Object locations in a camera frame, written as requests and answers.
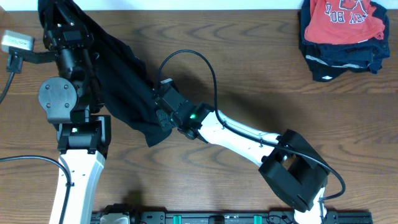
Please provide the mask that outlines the black t-shirt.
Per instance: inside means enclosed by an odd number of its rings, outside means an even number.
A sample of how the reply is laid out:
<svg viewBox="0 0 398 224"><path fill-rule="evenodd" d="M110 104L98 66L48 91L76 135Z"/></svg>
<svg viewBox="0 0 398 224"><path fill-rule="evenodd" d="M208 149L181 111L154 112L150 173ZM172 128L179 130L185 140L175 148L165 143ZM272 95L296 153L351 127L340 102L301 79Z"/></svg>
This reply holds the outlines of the black t-shirt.
<svg viewBox="0 0 398 224"><path fill-rule="evenodd" d="M63 49L75 53L85 50L99 82L104 105L117 119L140 131L148 146L155 146L168 138L155 113L154 84L147 76L144 62L138 59L130 46L108 34L74 1L39 1L38 13L42 26L42 9L48 2L66 2L78 11L78 17L93 35L88 48Z"/></svg>

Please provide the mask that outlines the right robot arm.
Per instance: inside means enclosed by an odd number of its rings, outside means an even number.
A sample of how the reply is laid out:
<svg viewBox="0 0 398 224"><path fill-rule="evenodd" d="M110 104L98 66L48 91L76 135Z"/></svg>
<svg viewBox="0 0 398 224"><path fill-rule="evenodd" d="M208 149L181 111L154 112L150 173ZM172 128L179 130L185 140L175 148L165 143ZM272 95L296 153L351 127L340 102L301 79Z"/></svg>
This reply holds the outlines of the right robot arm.
<svg viewBox="0 0 398 224"><path fill-rule="evenodd" d="M295 223L323 223L321 198L327 185L327 163L293 130L268 133L241 124L216 108L184 98L172 79L155 94L161 128L177 128L188 139L223 146L253 162L272 191L294 209Z"/></svg>

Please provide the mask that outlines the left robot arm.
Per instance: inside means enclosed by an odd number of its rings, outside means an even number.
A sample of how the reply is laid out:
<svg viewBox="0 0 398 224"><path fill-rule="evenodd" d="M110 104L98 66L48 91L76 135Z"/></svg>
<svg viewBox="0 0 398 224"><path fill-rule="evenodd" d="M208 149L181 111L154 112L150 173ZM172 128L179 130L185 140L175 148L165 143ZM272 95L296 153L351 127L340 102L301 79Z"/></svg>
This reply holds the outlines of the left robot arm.
<svg viewBox="0 0 398 224"><path fill-rule="evenodd" d="M98 115L103 97L88 50L93 36L67 1L46 4L40 16L45 48L58 68L39 89L60 153L50 222L89 223L111 137L110 117Z"/></svg>

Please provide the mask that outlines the navy folded clothes stack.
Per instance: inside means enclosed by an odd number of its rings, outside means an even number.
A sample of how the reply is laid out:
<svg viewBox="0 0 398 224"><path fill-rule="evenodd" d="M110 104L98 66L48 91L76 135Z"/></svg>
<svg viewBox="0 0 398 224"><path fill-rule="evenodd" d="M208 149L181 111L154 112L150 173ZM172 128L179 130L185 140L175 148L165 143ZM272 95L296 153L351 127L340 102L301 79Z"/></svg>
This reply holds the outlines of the navy folded clothes stack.
<svg viewBox="0 0 398 224"><path fill-rule="evenodd" d="M386 8L371 1L371 5L377 7L373 16L382 19L386 26L382 40L372 38L357 44L345 45L316 44L304 38L304 30L310 22L310 1L304 0L298 12L300 25L298 47L313 75L313 80L330 82L347 71L377 74L382 68L382 61L391 55Z"/></svg>

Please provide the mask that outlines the red printed t-shirt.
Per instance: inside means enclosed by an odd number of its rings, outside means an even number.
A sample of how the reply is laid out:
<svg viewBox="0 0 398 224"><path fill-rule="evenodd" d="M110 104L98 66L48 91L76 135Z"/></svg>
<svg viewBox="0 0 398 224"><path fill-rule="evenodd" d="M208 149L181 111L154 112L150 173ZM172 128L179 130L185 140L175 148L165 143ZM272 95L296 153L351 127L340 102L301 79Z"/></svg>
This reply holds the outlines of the red printed t-shirt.
<svg viewBox="0 0 398 224"><path fill-rule="evenodd" d="M373 16L370 0L311 0L304 38L316 44L357 44L384 38L382 19Z"/></svg>

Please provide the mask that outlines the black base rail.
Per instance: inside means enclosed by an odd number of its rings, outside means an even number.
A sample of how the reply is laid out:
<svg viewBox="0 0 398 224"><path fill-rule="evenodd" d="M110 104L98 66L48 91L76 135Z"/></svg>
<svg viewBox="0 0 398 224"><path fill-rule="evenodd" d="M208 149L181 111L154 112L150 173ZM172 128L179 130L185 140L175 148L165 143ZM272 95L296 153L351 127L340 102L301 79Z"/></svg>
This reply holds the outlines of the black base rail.
<svg viewBox="0 0 398 224"><path fill-rule="evenodd" d="M123 204L107 206L91 215L89 224L373 224L370 212L327 211L319 217L300 215L290 210L270 212L168 212L130 210Z"/></svg>

